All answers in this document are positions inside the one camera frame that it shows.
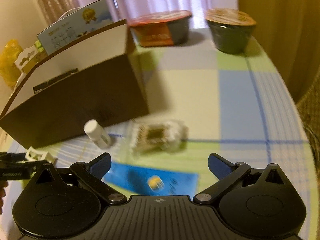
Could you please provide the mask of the cream white plastic clip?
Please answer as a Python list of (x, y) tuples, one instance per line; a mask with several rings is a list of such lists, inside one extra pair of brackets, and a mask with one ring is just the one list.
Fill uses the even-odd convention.
[(25, 154), (25, 158), (28, 161), (41, 161), (46, 160), (49, 163), (53, 163), (54, 165), (57, 162), (57, 157), (54, 157), (51, 153), (47, 151), (36, 150), (33, 147), (29, 147)]

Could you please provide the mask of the blue cream tube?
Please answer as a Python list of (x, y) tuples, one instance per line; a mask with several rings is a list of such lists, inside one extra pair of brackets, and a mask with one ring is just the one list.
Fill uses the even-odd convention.
[(112, 163), (104, 181), (146, 196), (194, 196), (199, 175)]

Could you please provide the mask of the small white pill bottle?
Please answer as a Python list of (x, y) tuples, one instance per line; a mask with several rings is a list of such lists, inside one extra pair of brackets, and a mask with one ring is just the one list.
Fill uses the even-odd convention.
[(85, 123), (84, 132), (89, 139), (100, 149), (107, 149), (112, 145), (111, 137), (104, 131), (100, 124), (92, 119)]

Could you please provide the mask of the black Flyco shaver box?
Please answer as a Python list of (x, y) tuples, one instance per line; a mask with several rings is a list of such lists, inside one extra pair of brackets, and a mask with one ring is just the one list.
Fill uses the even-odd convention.
[(75, 68), (75, 69), (72, 69), (72, 70), (69, 70), (63, 74), (60, 74), (56, 77), (53, 77), (47, 81), (44, 81), (43, 83), (39, 84), (39, 85), (36, 85), (35, 87), (33, 87), (33, 92), (34, 94), (37, 94), (39, 92), (41, 92), (42, 90), (44, 90), (45, 88), (57, 83), (58, 81), (66, 78), (66, 77), (69, 77), (75, 73), (77, 73), (79, 70), (78, 68)]

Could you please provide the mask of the cotton swabs plastic bag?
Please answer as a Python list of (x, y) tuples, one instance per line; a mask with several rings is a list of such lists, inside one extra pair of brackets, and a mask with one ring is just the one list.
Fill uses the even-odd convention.
[(155, 124), (134, 122), (132, 126), (130, 149), (135, 153), (159, 150), (177, 152), (187, 138), (188, 128), (181, 121), (168, 120)]

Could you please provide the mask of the checkered tablecloth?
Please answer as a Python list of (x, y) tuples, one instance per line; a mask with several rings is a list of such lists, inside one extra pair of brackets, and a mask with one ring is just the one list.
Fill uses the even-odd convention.
[[(180, 46), (136, 49), (148, 114), (102, 126), (112, 139), (107, 149), (85, 132), (36, 148), (57, 163), (39, 167), (25, 187), (11, 183), (4, 211), (18, 239), (315, 239), (312, 151), (284, 81), (256, 40), (228, 55), (208, 29), (198, 29)], [(168, 120), (188, 128), (179, 151), (131, 151), (134, 122)], [(212, 204), (140, 195), (102, 178), (127, 197), (108, 204), (70, 170), (105, 152), (112, 163), (196, 173), (194, 196), (219, 181), (208, 168), (212, 153), (247, 163), (251, 172)]]

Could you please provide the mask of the yellow plastic bag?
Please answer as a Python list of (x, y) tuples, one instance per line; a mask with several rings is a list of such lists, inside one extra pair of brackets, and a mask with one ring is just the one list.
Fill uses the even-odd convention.
[(12, 39), (7, 42), (1, 52), (0, 71), (6, 85), (14, 89), (17, 80), (21, 75), (20, 69), (16, 66), (15, 61), (19, 54), (23, 51), (19, 42)]

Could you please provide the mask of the brown cardboard storage box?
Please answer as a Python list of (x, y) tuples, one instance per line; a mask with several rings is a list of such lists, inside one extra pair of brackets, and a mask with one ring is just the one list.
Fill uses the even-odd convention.
[[(33, 87), (78, 72), (34, 94)], [(143, 72), (127, 22), (93, 31), (52, 53), (23, 79), (1, 113), (1, 128), (25, 148), (82, 135), (91, 119), (110, 126), (147, 115)]]

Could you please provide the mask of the cardboard boxes stack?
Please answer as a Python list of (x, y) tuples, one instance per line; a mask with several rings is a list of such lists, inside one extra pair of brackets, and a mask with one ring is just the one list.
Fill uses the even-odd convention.
[(15, 61), (17, 68), (24, 74), (28, 74), (32, 68), (48, 56), (41, 42), (37, 40), (34, 45), (26, 48)]

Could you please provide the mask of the wicker chair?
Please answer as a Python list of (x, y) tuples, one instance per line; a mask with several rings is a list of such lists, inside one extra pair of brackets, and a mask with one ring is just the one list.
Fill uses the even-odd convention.
[(297, 103), (297, 109), (311, 146), (316, 174), (319, 179), (319, 72)]

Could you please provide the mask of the orange lid instant noodle bowl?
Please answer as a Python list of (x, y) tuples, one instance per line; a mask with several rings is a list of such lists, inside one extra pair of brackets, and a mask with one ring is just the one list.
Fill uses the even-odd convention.
[(257, 25), (249, 14), (231, 8), (208, 9), (204, 19), (216, 48), (227, 54), (244, 52)]

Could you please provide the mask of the blue milk carton box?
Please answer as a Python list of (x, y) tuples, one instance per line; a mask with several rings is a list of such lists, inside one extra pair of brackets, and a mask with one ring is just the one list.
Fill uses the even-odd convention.
[(106, 0), (97, 0), (57, 20), (37, 35), (48, 55), (113, 23)]

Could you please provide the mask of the red lid instant noodle bowl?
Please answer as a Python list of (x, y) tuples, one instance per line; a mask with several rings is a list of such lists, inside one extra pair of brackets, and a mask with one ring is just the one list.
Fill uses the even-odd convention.
[(129, 20), (141, 47), (175, 46), (187, 42), (189, 36), (189, 10), (155, 12)]

